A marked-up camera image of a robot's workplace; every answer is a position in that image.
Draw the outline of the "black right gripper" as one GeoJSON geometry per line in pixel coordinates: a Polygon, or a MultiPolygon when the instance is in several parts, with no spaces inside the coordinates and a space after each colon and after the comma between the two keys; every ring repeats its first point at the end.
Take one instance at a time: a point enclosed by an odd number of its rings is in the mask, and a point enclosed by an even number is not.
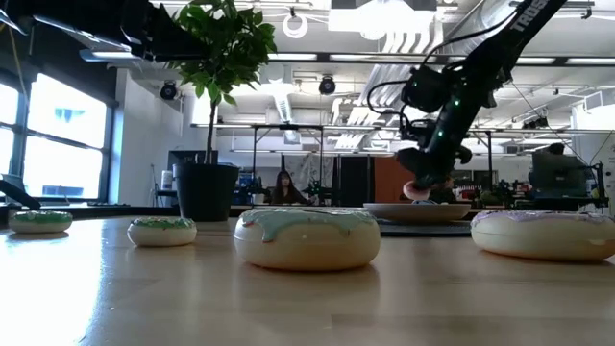
{"type": "Polygon", "coordinates": [[[405,170],[414,174],[413,181],[418,190],[430,190],[435,185],[443,185],[449,180],[456,160],[465,164],[472,156],[472,152],[464,146],[460,146],[451,155],[435,155],[416,148],[406,148],[397,152],[396,161],[405,170]]]}

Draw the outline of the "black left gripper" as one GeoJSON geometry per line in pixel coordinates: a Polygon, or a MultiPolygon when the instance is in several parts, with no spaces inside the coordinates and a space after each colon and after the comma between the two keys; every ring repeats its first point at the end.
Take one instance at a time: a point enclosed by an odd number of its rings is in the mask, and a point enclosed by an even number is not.
{"type": "Polygon", "coordinates": [[[122,33],[134,55],[150,61],[198,60],[206,44],[183,29],[163,4],[149,0],[124,0],[122,33]]]}

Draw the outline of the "dark bulky background equipment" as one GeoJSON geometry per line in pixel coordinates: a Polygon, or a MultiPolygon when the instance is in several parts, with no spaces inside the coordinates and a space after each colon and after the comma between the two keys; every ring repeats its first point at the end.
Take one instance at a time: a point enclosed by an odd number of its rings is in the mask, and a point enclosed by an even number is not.
{"type": "Polygon", "coordinates": [[[532,154],[530,201],[539,210],[578,211],[593,205],[606,208],[603,163],[587,164],[564,154],[563,143],[553,143],[532,154]]]}

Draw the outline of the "large mint iced donut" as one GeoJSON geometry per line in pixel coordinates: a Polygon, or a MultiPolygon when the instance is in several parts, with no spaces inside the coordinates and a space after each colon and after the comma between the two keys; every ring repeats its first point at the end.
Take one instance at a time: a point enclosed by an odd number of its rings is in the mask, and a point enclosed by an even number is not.
{"type": "Polygon", "coordinates": [[[245,261],[291,271],[337,271],[373,260],[381,229],[364,210],[268,208],[243,212],[234,246],[245,261]]]}

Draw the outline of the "orange panel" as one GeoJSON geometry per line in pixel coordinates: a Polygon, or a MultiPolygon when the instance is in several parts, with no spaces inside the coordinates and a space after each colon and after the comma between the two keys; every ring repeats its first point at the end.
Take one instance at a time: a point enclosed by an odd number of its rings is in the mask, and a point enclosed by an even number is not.
{"type": "Polygon", "coordinates": [[[393,157],[374,158],[375,202],[399,203],[406,201],[403,187],[414,179],[414,174],[405,170],[393,157]]]}

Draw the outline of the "beige plate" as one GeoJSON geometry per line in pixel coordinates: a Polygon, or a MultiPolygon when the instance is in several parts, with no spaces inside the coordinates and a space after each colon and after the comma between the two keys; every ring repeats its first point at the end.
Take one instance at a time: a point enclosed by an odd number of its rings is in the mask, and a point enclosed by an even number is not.
{"type": "Polygon", "coordinates": [[[376,218],[399,223],[439,223],[461,220],[470,211],[465,204],[365,203],[376,218]]]}

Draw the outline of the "large pink striped donut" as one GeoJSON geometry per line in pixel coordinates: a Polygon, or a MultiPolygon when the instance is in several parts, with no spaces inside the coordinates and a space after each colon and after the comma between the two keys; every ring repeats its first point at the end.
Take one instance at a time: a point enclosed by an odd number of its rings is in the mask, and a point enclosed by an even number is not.
{"type": "Polygon", "coordinates": [[[615,256],[615,219],[593,212],[483,211],[471,222],[471,237],[482,250],[531,260],[615,256]]]}

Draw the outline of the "black cabinet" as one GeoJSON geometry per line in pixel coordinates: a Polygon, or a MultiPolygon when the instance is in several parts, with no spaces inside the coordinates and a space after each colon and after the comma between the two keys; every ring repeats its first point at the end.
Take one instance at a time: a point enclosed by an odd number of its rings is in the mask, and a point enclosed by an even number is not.
{"type": "Polygon", "coordinates": [[[340,159],[339,204],[362,208],[374,201],[374,159],[369,156],[344,156],[340,159]]]}

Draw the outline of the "person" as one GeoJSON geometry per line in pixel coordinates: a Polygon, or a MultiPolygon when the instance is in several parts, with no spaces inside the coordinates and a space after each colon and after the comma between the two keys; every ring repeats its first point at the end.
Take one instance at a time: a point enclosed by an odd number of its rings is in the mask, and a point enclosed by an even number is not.
{"type": "Polygon", "coordinates": [[[276,179],[276,185],[272,192],[272,205],[311,205],[307,199],[293,184],[287,171],[281,171],[276,179]]]}

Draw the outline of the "round black placemat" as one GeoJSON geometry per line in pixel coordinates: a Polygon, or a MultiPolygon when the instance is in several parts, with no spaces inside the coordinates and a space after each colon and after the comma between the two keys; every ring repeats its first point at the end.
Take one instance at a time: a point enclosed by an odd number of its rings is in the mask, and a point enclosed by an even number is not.
{"type": "Polygon", "coordinates": [[[469,221],[403,224],[379,219],[378,224],[381,236],[385,237],[468,237],[471,235],[469,221]]]}

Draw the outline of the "small pink donut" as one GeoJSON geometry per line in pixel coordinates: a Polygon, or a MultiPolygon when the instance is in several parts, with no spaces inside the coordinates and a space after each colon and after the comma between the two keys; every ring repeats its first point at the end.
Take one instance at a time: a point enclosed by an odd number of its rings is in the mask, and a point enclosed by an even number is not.
{"type": "Polygon", "coordinates": [[[420,189],[415,186],[414,181],[409,181],[403,186],[403,194],[404,196],[412,201],[418,200],[428,200],[430,198],[430,190],[420,189]]]}

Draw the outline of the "small green iced donut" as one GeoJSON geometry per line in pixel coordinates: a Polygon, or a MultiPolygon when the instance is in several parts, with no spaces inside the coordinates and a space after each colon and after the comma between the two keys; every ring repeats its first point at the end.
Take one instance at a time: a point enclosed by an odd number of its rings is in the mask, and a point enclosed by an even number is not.
{"type": "Polygon", "coordinates": [[[129,240],[140,247],[173,247],[192,243],[197,235],[194,221],[182,217],[143,216],[127,230],[129,240]]]}
{"type": "Polygon", "coordinates": [[[27,210],[11,216],[9,228],[18,234],[53,234],[66,231],[72,221],[73,216],[69,212],[27,210]]]}

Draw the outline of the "green leafy plant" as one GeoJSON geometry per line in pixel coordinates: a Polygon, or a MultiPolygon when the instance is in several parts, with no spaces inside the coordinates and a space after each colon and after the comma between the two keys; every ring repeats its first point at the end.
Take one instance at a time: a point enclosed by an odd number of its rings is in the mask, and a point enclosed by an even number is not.
{"type": "Polygon", "coordinates": [[[196,38],[194,58],[180,58],[167,65],[179,71],[184,84],[192,84],[198,98],[209,98],[209,131],[205,164],[212,164],[212,139],[218,106],[235,103],[234,87],[259,82],[259,69],[278,52],[275,27],[254,9],[238,9],[234,0],[192,0],[173,16],[179,26],[196,38]]]}

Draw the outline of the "black plant pot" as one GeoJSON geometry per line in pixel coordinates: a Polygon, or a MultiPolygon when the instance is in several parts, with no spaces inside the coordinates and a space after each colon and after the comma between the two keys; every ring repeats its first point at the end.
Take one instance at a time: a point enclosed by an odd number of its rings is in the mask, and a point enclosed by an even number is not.
{"type": "Polygon", "coordinates": [[[173,165],[181,217],[195,222],[229,218],[239,168],[193,162],[173,165]]]}

